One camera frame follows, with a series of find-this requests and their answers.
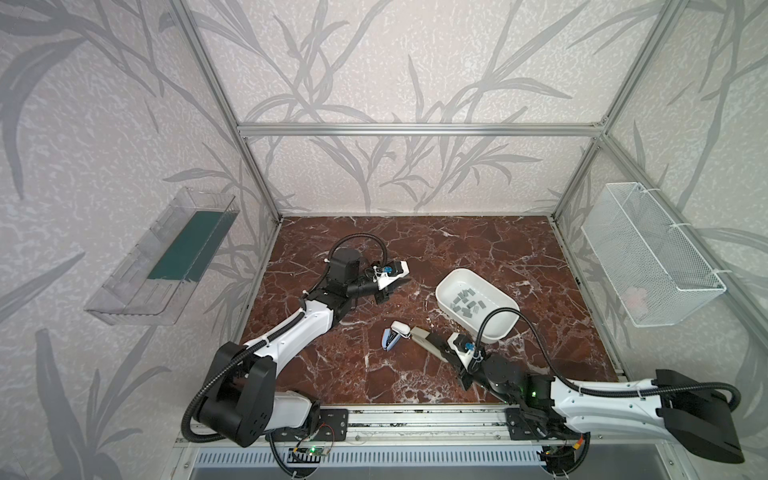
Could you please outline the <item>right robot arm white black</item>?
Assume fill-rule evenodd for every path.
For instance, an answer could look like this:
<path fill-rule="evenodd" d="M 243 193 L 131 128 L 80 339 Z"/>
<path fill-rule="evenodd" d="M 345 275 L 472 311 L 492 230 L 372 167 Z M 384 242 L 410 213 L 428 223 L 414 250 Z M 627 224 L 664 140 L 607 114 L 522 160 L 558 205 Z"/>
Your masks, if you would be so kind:
<path fill-rule="evenodd" d="M 511 405 L 514 439 L 580 440 L 590 434 L 674 440 L 706 460 L 741 464 L 731 408 L 722 388 L 661 369 L 635 382 L 577 382 L 525 373 L 505 358 L 459 354 L 463 385 L 476 383 Z"/>

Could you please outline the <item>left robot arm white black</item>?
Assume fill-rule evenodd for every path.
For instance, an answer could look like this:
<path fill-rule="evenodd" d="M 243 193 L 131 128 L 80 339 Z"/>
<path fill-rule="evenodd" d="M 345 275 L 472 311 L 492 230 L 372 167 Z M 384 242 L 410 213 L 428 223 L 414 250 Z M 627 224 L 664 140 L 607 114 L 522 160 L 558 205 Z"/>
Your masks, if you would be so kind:
<path fill-rule="evenodd" d="M 407 264 L 399 261 L 375 267 L 371 276 L 326 275 L 302 294 L 299 309 L 268 333 L 244 345 L 228 342 L 220 347 L 182 415 L 182 436 L 192 443 L 228 439 L 248 447 L 272 430 L 301 427 L 312 402 L 300 394 L 276 391 L 281 370 L 338 324 L 355 300 L 372 296 L 383 303 L 407 281 Z"/>

